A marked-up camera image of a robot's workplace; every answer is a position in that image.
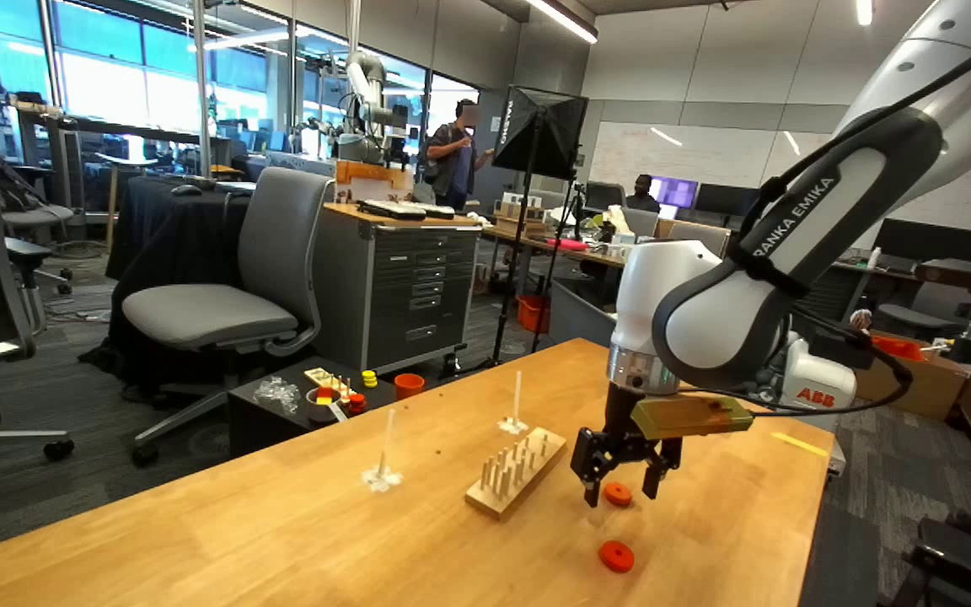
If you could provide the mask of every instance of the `workbench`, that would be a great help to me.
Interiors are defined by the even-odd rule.
[[[586,508],[568,446],[504,519],[466,501],[521,372],[521,421],[600,430],[608,351],[586,341],[391,406],[395,491],[368,491],[387,416],[309,433],[0,544],[0,604],[799,604],[826,452],[760,418],[683,442],[657,501]],[[610,480],[637,485],[640,464]],[[633,571],[597,561],[633,548]]]

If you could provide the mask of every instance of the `plastic bin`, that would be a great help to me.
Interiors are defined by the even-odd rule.
[[[530,334],[532,329],[548,334],[548,299],[539,295],[521,295],[517,325]]]

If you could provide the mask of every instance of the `person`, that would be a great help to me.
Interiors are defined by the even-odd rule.
[[[623,199],[627,209],[657,213],[662,202],[649,196],[649,177],[633,180],[633,196]]]
[[[477,125],[477,106],[463,99],[455,106],[455,122],[441,125],[425,150],[425,157],[436,163],[436,199],[441,206],[451,206],[463,213],[466,199],[474,193],[474,173],[490,157],[474,157],[474,134],[470,127]]]

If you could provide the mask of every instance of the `red cup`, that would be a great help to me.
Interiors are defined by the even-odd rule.
[[[391,385],[395,385],[396,399],[412,399],[412,394],[425,390],[425,378],[420,374],[395,374]]]

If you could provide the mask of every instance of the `red object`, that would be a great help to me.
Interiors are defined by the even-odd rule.
[[[361,416],[361,413],[363,413],[363,394],[354,390],[349,401],[347,401],[347,408],[349,408],[354,416]]]
[[[613,501],[615,508],[627,508],[627,507],[630,507],[630,489],[620,485],[620,482],[608,482],[608,485],[600,489],[600,497],[602,497],[608,501]]]
[[[591,249],[591,243],[582,243],[582,241],[559,241],[555,249],[582,254],[582,249]]]
[[[602,567],[610,567],[610,571],[615,571],[615,573],[627,573],[627,571],[633,567],[630,548],[627,548],[627,544],[615,544],[615,539],[602,544],[602,548],[597,551],[597,557],[600,557]]]
[[[425,390],[425,378],[420,374],[395,374],[391,385],[395,385],[396,399],[412,399],[412,394]]]
[[[524,326],[530,334],[532,329],[546,334],[548,329],[548,299],[537,298],[537,295],[518,298],[517,325]]]
[[[868,337],[868,343],[889,356],[927,362],[927,353],[912,341],[903,341],[903,337],[877,334]]]

